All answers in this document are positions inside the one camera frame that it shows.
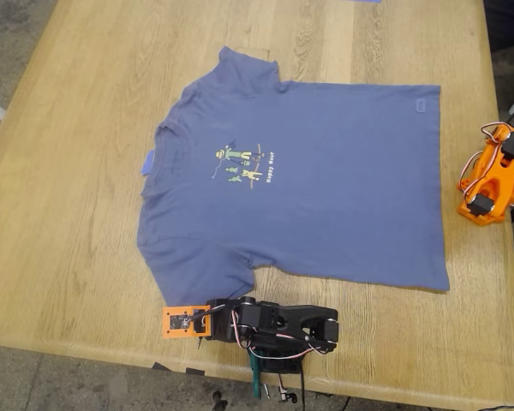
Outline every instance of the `cartoon character print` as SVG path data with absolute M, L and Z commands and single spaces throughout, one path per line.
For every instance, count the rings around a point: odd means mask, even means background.
M 215 178 L 217 174 L 217 170 L 223 161 L 230 161 L 235 164 L 239 164 L 237 166 L 230 166 L 224 168 L 224 171 L 227 173 L 234 175 L 227 179 L 228 182 L 243 182 L 249 181 L 249 186 L 251 189 L 254 187 L 254 182 L 258 182 L 260 177 L 263 176 L 263 173 L 259 172 L 259 166 L 261 159 L 266 157 L 266 153 L 261 152 L 260 145 L 257 145 L 257 152 L 251 151 L 237 151 L 236 142 L 232 141 L 230 144 L 224 147 L 224 149 L 217 150 L 215 152 L 215 157 L 219 160 L 219 165 L 215 169 L 215 173 L 212 178 Z
M 224 149 L 217 150 L 215 152 L 215 157 L 219 160 L 224 158 L 233 163 L 249 166 L 252 161 L 258 163 L 261 158 L 265 156 L 264 152 L 238 152 L 233 150 L 234 148 L 236 148 L 236 144 L 235 141 L 232 141 L 230 144 L 226 145 Z

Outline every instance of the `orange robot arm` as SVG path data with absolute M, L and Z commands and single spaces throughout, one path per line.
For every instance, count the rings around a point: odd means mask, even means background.
M 505 219 L 514 204 L 514 127 L 501 123 L 494 130 L 470 178 L 461 178 L 457 188 L 464 193 L 457 211 L 466 218 L 479 225 Z

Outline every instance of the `black cable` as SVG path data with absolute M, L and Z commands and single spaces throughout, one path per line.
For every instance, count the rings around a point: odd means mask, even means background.
M 493 408 L 482 408 L 478 411 L 495 411 L 496 409 L 514 409 L 514 405 L 499 405 Z
M 352 397 L 351 396 L 347 397 L 346 402 L 344 403 L 344 407 L 341 411 L 344 411 L 349 406 L 350 398 L 352 398 Z
M 302 402 L 302 411 L 305 411 L 305 376 L 302 373 L 302 359 L 301 359 L 301 402 Z
M 197 313 L 197 314 L 193 315 L 192 317 L 190 317 L 190 321 L 195 321 L 196 319 L 201 319 L 202 317 L 205 317 L 207 314 L 216 313 L 217 311 L 221 311 L 223 308 L 224 308 L 224 304 L 222 304 L 220 306 L 216 306 L 214 308 L 210 308 L 207 311 Z

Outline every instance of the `green tool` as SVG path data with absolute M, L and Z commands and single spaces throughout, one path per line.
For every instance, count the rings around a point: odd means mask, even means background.
M 260 369 L 259 359 L 249 351 L 249 365 L 254 372 L 253 376 L 253 387 L 254 387 L 254 398 L 260 398 Z

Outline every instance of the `t-shirt sleeve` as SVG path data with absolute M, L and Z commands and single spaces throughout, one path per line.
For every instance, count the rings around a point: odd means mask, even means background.
M 235 298 L 254 286 L 250 261 L 221 244 L 169 238 L 152 245 L 140 240 L 138 246 L 168 306 Z

